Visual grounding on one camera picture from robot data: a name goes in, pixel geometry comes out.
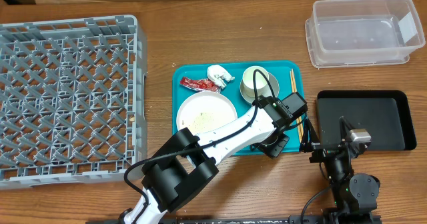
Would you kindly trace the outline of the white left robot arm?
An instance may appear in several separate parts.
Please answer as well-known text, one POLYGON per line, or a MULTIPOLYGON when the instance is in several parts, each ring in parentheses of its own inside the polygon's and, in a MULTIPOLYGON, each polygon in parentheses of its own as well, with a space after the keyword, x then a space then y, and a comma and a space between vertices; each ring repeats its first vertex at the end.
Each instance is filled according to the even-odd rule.
POLYGON ((153 157, 131 165, 125 182, 141 199, 120 223, 158 223, 190 202, 218 174, 218 165, 239 150, 262 143, 291 123, 289 99, 259 97, 239 119, 207 133, 184 128, 153 157))

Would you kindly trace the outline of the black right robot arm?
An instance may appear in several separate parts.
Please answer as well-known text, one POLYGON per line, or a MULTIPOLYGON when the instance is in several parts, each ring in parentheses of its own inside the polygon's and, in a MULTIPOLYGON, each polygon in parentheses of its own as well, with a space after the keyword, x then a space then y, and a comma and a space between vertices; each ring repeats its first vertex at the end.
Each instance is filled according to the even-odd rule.
POLYGON ((377 209, 380 181, 365 173, 355 173, 352 159, 363 154, 371 144, 371 135, 366 129, 355 128, 345 117, 339 118, 340 142, 333 145, 320 143, 310 120, 304 121, 304 134, 300 151, 310 153, 310 163, 320 166, 328 186, 316 193, 304 205, 300 223, 308 223, 306 211, 319 196, 331 191, 334 206, 314 217, 316 223, 380 223, 379 216, 372 214, 377 209))

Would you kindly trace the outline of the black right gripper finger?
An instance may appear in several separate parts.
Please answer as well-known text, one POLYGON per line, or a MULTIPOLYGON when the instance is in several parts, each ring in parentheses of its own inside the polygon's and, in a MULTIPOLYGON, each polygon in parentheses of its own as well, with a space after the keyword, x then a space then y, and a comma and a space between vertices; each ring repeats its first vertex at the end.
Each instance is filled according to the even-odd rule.
POLYGON ((300 151, 314 151, 320 145, 320 140, 309 119, 304 121, 302 140, 300 142, 300 151))
POLYGON ((344 117, 339 118, 340 124, 340 137, 341 140, 345 141, 348 135, 348 132, 354 129, 354 126, 344 117))

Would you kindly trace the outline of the white plastic cup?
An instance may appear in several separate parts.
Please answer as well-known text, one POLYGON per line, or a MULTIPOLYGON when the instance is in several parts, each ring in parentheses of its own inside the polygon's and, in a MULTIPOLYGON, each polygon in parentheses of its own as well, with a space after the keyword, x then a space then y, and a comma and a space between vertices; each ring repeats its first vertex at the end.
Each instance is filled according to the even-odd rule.
POLYGON ((268 72, 261 66, 248 67, 242 76, 244 85, 244 93, 249 97, 255 97, 255 90, 257 94, 264 94, 268 90, 268 72))

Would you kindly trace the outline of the grey dishwasher rack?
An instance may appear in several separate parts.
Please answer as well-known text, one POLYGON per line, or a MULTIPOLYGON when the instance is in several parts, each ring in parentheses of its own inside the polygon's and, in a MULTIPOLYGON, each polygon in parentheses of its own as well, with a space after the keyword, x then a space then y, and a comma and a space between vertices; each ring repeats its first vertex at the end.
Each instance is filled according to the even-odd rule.
POLYGON ((121 181, 147 154, 133 15, 1 26, 1 188, 121 181))

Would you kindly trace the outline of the black plastic bin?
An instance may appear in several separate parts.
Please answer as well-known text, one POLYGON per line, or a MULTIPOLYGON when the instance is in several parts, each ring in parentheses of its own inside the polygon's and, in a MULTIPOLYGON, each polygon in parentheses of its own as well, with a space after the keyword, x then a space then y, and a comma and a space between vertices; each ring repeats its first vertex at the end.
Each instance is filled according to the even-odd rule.
POLYGON ((372 137, 370 151, 410 151, 417 140, 406 94, 399 90, 323 90, 317 101, 321 143, 337 144, 339 118, 372 137))

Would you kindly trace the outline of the white round plate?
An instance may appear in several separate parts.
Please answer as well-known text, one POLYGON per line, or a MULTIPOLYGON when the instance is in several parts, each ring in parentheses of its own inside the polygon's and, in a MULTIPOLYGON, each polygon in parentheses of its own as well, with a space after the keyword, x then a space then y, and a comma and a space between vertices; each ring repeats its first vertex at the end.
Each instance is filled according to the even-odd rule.
POLYGON ((216 92, 198 92, 189 96, 177 110, 177 130, 188 128, 194 135, 218 129, 238 118, 232 102, 216 92))

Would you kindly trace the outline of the teal plastic tray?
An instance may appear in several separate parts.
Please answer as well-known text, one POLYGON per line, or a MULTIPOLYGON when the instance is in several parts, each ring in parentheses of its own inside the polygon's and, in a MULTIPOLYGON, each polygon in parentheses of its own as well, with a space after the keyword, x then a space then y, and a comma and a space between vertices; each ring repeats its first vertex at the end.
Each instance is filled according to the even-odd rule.
MULTIPOLYGON (((230 81, 227 86, 222 89, 219 94, 227 97, 234 107, 236 108, 238 119, 245 115, 254 103, 258 100, 257 90, 255 90, 255 100, 250 105, 247 103, 240 94, 240 82, 244 71, 251 66, 261 66, 268 73, 271 73, 277 80, 280 86, 280 92, 278 99, 284 99, 291 93, 299 93, 302 97, 304 96, 304 90, 301 84, 301 75, 299 69, 290 61, 261 61, 255 63, 226 63, 222 67, 226 69, 232 76, 235 77, 233 81, 230 81)), ((207 77, 207 68, 209 65, 186 65, 180 67, 173 76, 173 127, 175 131, 175 115, 179 106, 191 95, 198 93, 192 91, 184 86, 181 86, 179 82, 183 77, 190 79, 205 79, 207 77)), ((275 97, 272 86, 268 80, 268 86, 272 92, 272 97, 275 97)), ((300 139, 298 136, 298 129, 296 124, 304 119, 304 115, 298 117, 295 121, 292 121, 288 127, 285 128, 284 134, 289 137, 288 142, 284 146, 283 152, 297 152, 300 148, 300 139)), ((250 145, 239 150, 235 154, 249 155, 250 145)))

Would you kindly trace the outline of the red snack wrapper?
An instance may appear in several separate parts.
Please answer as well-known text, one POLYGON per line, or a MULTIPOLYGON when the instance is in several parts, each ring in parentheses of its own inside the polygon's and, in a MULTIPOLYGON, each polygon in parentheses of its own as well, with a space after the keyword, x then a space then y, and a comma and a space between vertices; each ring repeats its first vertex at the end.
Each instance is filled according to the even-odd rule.
POLYGON ((187 77, 183 77, 179 82, 181 86, 184 86, 193 91, 210 91, 214 93, 219 93, 221 88, 218 87, 213 81, 209 79, 190 79, 187 77))

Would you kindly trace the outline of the clear plastic container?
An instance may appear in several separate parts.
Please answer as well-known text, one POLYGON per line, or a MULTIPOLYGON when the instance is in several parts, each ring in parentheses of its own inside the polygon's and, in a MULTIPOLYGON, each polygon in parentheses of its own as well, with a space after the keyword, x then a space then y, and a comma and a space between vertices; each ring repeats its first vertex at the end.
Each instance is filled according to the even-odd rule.
POLYGON ((315 68, 397 65, 426 44, 412 0, 321 0, 305 23, 315 68))

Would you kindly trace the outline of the grey-white small bowl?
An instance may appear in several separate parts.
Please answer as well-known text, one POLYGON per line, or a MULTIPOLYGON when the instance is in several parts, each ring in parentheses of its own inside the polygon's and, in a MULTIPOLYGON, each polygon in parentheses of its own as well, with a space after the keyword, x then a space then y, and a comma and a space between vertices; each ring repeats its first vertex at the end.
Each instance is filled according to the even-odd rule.
MULTIPOLYGON (((278 80, 271 74, 271 73, 268 73, 268 77, 269 77, 269 82, 270 82, 270 85, 272 86, 272 89, 273 89, 273 92, 274 92, 274 95, 275 95, 275 97, 278 97, 278 94, 279 94, 279 92, 280 92, 280 86, 279 86, 279 83, 278 83, 278 80)), ((254 100, 255 100, 255 97, 250 97, 249 95, 247 95, 247 93, 244 91, 244 83, 243 83, 243 81, 241 81, 240 82, 240 94, 241 94, 241 96, 243 97, 243 99, 247 102, 247 103, 249 103, 250 105, 254 102, 254 100)), ((271 96, 272 95, 272 92, 271 92, 271 90, 270 90, 270 88, 269 88, 269 86, 268 85, 266 85, 266 88, 264 89, 264 91, 261 93, 261 92, 259 92, 258 91, 258 96, 261 96, 261 95, 263 95, 264 97, 267 97, 267 96, 271 96)))

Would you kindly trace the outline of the crumpled white napkin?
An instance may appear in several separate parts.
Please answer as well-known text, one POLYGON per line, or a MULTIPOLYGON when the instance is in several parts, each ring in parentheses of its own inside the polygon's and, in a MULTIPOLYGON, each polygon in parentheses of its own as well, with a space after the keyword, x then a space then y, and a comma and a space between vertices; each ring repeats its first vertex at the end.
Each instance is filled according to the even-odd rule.
POLYGON ((207 68, 207 78, 221 89, 224 89, 227 83, 235 79, 234 76, 220 65, 209 66, 207 68))

